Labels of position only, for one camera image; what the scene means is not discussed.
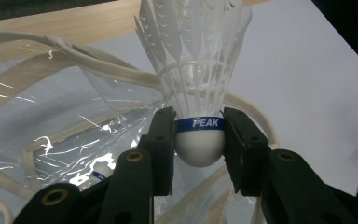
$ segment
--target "blue band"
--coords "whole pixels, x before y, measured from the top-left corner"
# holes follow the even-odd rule
[[[177,133],[202,130],[224,130],[224,120],[218,117],[179,119],[175,122],[175,125]]]
[[[105,179],[106,179],[106,177],[105,177],[104,175],[101,175],[100,173],[98,173],[98,172],[96,172],[96,171],[91,172],[90,175],[95,176],[95,177],[97,177],[97,178],[100,179],[100,180],[105,180]]]

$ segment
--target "shuttlecock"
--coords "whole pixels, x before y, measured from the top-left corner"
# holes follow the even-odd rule
[[[252,11],[242,0],[143,0],[136,33],[176,111],[175,150],[204,167],[223,153],[219,118]]]

